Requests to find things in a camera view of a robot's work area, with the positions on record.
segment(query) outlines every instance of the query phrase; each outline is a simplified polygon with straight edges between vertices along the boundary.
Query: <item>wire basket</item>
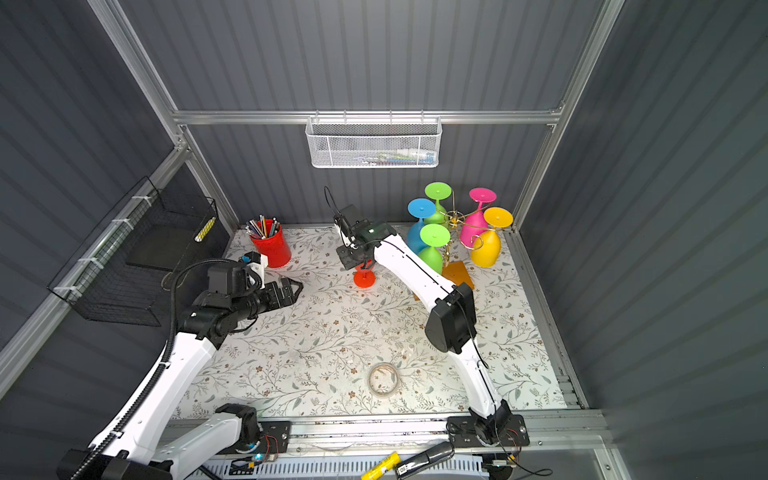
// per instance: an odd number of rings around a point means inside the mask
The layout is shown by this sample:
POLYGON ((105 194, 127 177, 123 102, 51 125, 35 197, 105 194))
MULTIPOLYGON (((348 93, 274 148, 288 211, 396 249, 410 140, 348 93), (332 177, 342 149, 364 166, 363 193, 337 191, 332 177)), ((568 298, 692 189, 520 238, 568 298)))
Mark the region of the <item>wire basket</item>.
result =
MULTIPOLYGON (((88 320, 160 326, 160 319, 170 315, 175 273, 203 258, 221 257, 226 248, 228 236, 219 222, 202 241, 194 239, 212 217, 217 217, 213 199, 152 190, 125 218, 112 220, 118 224, 114 232, 92 256, 77 261, 79 274, 61 284, 60 271, 48 289, 88 320), (159 266, 137 255, 143 242, 158 234, 172 252, 159 266)), ((179 311, 206 289, 204 270, 181 279, 179 311)))
POLYGON ((312 165, 318 168, 434 168, 442 124, 306 122, 312 165))

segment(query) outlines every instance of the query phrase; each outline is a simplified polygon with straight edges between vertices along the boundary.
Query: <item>white mesh basket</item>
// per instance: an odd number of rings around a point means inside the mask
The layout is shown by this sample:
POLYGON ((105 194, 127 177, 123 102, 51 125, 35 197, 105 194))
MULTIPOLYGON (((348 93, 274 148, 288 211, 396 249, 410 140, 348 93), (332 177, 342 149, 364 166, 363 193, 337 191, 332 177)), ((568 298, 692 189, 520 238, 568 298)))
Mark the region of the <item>white mesh basket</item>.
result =
POLYGON ((306 122, 312 165, 318 168, 434 168, 442 124, 306 122))

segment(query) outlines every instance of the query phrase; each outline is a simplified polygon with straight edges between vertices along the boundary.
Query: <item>red cup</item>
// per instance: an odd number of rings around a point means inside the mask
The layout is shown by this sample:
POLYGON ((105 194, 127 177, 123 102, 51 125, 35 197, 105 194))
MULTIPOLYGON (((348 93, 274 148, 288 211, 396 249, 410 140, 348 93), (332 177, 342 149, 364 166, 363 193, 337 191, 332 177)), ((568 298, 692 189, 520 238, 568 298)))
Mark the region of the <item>red cup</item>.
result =
MULTIPOLYGON (((266 219, 266 231, 269 232, 272 228, 271 219, 266 219)), ((269 268, 277 268, 283 266, 290 261, 290 249, 288 243, 283 237, 283 226, 277 225, 277 232, 269 238, 256 238, 251 235, 250 241, 253 242, 253 246, 262 255, 266 255, 269 261, 269 268)))

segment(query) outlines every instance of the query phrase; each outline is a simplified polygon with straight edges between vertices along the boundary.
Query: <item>black wire basket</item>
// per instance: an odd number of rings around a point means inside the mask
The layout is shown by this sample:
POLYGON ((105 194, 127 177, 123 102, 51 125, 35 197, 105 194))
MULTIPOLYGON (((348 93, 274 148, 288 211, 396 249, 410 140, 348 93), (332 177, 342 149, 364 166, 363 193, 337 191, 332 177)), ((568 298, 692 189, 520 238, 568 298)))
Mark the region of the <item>black wire basket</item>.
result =
MULTIPOLYGON (((229 237, 217 220, 215 200, 163 190, 136 199, 139 203, 130 214, 112 220, 116 224, 111 234, 92 255, 77 260, 74 273, 62 267, 48 284, 85 319, 167 323, 176 273, 198 260, 221 257, 226 249, 229 237)), ((197 269, 179 279, 178 311, 206 289, 206 276, 204 269, 197 269)))

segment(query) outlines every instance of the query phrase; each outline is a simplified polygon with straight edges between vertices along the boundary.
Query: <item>pink wine glass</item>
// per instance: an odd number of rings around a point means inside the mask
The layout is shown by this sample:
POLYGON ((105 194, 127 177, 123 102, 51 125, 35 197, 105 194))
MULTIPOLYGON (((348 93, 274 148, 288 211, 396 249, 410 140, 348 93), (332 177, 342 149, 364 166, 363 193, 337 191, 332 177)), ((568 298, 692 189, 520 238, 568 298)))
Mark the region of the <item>pink wine glass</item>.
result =
POLYGON ((478 209, 473 214, 464 219, 464 226, 458 239, 462 241, 465 247, 472 248, 475 245, 475 238, 485 231, 488 231, 488 222, 483 217, 483 204, 490 204, 496 200, 496 194, 493 190, 487 188, 473 188, 469 191, 469 196, 478 203, 478 209))

